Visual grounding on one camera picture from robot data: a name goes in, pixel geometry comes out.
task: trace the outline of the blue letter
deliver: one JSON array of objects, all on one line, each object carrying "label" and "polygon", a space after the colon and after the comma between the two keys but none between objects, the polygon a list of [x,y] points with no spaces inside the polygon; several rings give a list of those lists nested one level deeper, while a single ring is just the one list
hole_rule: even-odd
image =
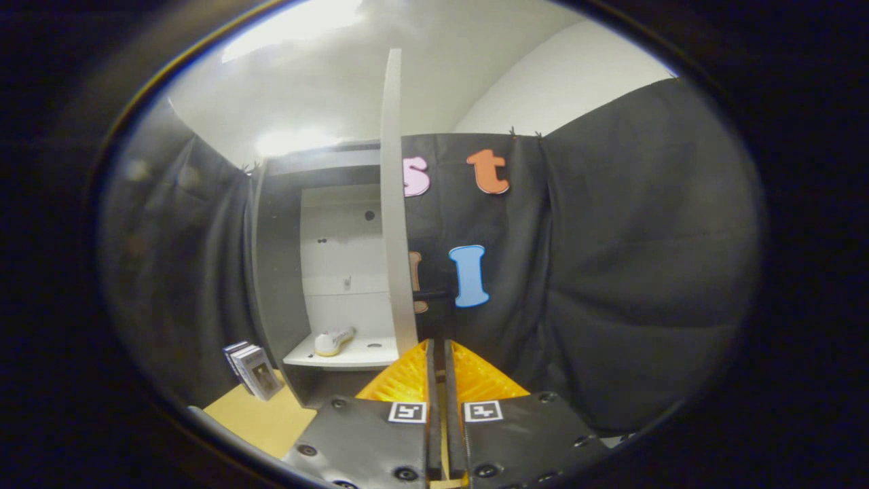
[{"label": "blue letter", "polygon": [[455,271],[459,275],[456,307],[474,307],[488,301],[488,294],[483,291],[483,272],[480,268],[480,260],[484,254],[486,248],[478,244],[459,246],[449,251],[449,259],[455,262]]}]

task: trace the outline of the black fabric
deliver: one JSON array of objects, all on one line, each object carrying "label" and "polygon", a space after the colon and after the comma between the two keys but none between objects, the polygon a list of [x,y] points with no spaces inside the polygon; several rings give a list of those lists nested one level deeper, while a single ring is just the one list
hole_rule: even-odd
[{"label": "black fabric", "polygon": [[429,425],[389,421],[394,405],[330,396],[282,460],[338,485],[345,481],[360,488],[425,489]]},{"label": "black fabric", "polygon": [[[757,279],[753,167],[678,79],[636,90],[543,139],[404,137],[429,189],[406,198],[420,288],[448,291],[416,316],[531,391],[561,393],[595,428],[641,428],[708,378]],[[490,149],[503,194],[467,158]],[[456,308],[449,251],[482,245],[487,303]]]},{"label": "black fabric", "polygon": [[752,163],[678,79],[574,120],[544,148],[546,356],[590,424],[638,429],[706,379],[746,313],[760,259]]},{"label": "black fabric", "polygon": [[242,248],[249,177],[166,103],[132,134],[103,190],[103,293],[156,385],[208,405],[237,385],[222,348],[256,342]]},{"label": "black fabric", "polygon": [[[488,194],[477,188],[468,157],[492,150],[507,165],[498,169],[510,188]],[[441,134],[404,137],[402,155],[422,157],[428,190],[405,199],[408,248],[421,254],[420,289],[450,291],[430,299],[416,315],[420,336],[446,336],[502,369],[514,371],[523,352],[534,349],[542,314],[547,269],[546,169],[536,137]],[[455,263],[449,251],[481,245],[487,303],[456,308]]]},{"label": "black fabric", "polygon": [[[502,419],[463,425],[469,489],[540,487],[562,484],[609,455],[609,449],[564,399],[552,392],[501,399]],[[480,469],[492,466],[493,476]]]}]

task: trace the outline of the pink letter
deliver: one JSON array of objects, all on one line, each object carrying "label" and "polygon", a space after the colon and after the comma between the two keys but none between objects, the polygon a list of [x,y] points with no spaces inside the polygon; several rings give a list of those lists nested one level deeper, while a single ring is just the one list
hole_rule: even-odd
[{"label": "pink letter", "polygon": [[428,190],[430,180],[423,172],[428,168],[426,160],[420,157],[406,157],[404,163],[404,197],[422,195]]}]

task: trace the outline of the white shelf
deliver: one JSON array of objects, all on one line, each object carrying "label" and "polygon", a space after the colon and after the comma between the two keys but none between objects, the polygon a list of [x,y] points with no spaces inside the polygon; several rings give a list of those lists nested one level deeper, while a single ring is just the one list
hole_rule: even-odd
[{"label": "white shelf", "polygon": [[388,292],[386,273],[356,273],[302,277],[306,296],[340,296]]},{"label": "white shelf", "polygon": [[398,359],[395,338],[360,337],[351,339],[334,357],[321,357],[314,353],[314,338],[310,334],[292,352],[283,358],[287,365],[305,365],[332,368],[382,367]]}]

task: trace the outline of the foam letter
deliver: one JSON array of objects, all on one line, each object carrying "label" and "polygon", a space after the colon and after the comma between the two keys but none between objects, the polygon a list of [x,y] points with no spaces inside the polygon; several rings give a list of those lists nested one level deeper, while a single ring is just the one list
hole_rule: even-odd
[{"label": "foam letter", "polygon": [[455,270],[459,275],[456,307],[474,307],[488,301],[489,296],[483,291],[483,272],[480,267],[484,254],[486,248],[478,244],[459,246],[449,251],[449,259],[455,262]]},{"label": "foam letter", "polygon": [[486,193],[504,193],[510,188],[507,180],[499,180],[495,173],[496,166],[505,166],[504,158],[494,155],[492,150],[483,150],[468,157],[468,164],[474,166],[477,186]]},{"label": "foam letter", "polygon": [[404,197],[422,195],[428,190],[430,180],[424,172],[428,168],[426,160],[420,157],[406,157],[404,164]]},{"label": "foam letter", "polygon": [[[410,282],[414,292],[420,291],[420,275],[419,268],[422,261],[422,255],[416,251],[411,251],[410,255]],[[428,311],[428,302],[424,300],[414,301],[414,314],[422,314]]]}]

